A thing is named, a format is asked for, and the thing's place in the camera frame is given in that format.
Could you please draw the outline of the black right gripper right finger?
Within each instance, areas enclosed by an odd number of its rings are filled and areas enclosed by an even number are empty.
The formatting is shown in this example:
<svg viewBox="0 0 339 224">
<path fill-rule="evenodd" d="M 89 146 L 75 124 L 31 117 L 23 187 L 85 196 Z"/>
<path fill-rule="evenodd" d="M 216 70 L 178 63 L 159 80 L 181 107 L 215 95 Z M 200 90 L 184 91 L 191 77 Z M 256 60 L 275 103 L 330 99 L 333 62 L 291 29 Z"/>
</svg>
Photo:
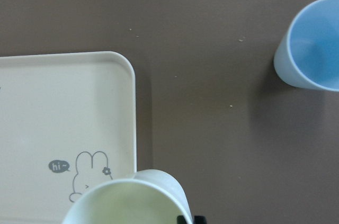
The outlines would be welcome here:
<svg viewBox="0 0 339 224">
<path fill-rule="evenodd" d="M 194 216 L 194 224 L 207 224 L 205 216 Z"/>
</svg>

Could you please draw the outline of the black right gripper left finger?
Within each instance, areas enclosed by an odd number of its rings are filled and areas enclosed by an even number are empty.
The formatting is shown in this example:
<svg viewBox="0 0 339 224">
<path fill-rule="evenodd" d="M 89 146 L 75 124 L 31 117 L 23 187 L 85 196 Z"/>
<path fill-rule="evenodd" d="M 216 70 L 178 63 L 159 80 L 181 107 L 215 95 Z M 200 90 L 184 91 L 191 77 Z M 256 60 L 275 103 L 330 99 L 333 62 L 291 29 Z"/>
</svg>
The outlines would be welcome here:
<svg viewBox="0 0 339 224">
<path fill-rule="evenodd" d="M 177 224 L 185 224 L 185 217 L 177 216 L 176 221 L 177 221 Z"/>
</svg>

